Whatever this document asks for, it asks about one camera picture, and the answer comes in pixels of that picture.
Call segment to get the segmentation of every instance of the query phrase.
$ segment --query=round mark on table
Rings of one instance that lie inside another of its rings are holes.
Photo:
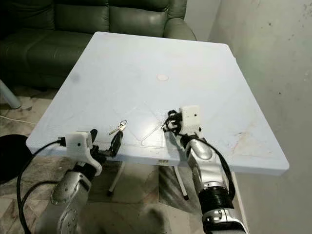
[[[157,75],[157,79],[160,81],[167,81],[169,77],[167,77],[166,75],[159,74]]]

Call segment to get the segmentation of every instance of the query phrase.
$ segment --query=white cable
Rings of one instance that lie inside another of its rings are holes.
[[[8,118],[8,117],[5,117],[5,116],[0,116],[0,117],[1,117],[1,118],[5,118],[5,119],[8,119],[8,120],[11,120],[11,121],[22,122],[22,123],[29,123],[29,124],[36,125],[35,123],[28,122],[28,121],[24,121],[24,120],[19,120],[19,119]]]

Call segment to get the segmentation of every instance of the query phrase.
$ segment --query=white wall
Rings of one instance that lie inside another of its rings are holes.
[[[311,233],[312,1],[222,0],[210,39],[231,47],[290,163],[236,174],[251,233]]]
[[[219,5],[220,0],[188,0],[185,21],[197,40],[208,40]]]

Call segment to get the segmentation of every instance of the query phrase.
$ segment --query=table top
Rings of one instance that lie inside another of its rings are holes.
[[[279,175],[289,167],[225,44],[97,32],[26,144],[34,152],[74,131],[108,132],[126,119],[114,160],[185,165],[186,157],[161,125],[169,110],[199,105],[202,136],[236,172]],[[66,155],[53,146],[41,152]]]

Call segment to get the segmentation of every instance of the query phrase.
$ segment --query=sofa armrest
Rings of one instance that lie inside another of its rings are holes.
[[[196,40],[196,37],[187,23],[180,18],[167,21],[164,30],[164,38]]]

